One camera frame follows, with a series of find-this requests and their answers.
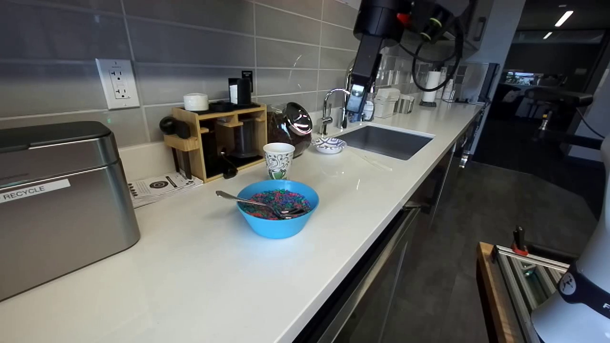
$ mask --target label on toaster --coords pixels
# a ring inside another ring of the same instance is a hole
[[[69,178],[59,178],[59,180],[52,180],[52,182],[40,182],[40,184],[35,184],[35,186],[14,188],[14,190],[8,190],[8,192],[0,192],[0,203],[16,201],[16,199],[21,199],[21,197],[31,197],[31,195],[54,192],[54,190],[59,190],[59,188],[69,188],[69,186],[71,186]]]

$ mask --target ceiling light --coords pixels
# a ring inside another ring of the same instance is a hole
[[[565,11],[565,14],[561,14],[561,18],[555,22],[555,26],[565,24],[572,12],[574,12],[572,9],[570,9],[570,11]]]

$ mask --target floor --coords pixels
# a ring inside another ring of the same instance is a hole
[[[391,289],[389,277],[376,285],[340,340],[484,343],[475,264],[479,241],[509,245],[521,224],[528,241],[540,247],[566,254],[584,249],[597,224],[603,169],[566,163],[555,153],[553,140],[532,138],[532,121],[490,119],[488,127],[483,152],[460,169],[435,220],[422,216],[412,235],[383,336],[380,306]]]

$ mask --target sink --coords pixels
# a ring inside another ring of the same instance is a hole
[[[395,129],[378,127],[378,125],[364,125],[338,136],[343,138],[349,146],[385,153],[391,157],[401,157],[401,159],[408,159],[420,148],[423,148],[429,140],[433,140],[433,136],[427,136],[427,134],[395,131]]]

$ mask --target white countertop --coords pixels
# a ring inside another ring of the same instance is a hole
[[[376,119],[435,134],[406,161],[351,146],[305,150],[290,176],[317,188],[321,205],[288,239],[256,235],[214,193],[265,178],[263,165],[139,207],[134,247],[2,300],[0,340],[292,340],[475,111],[441,104]]]

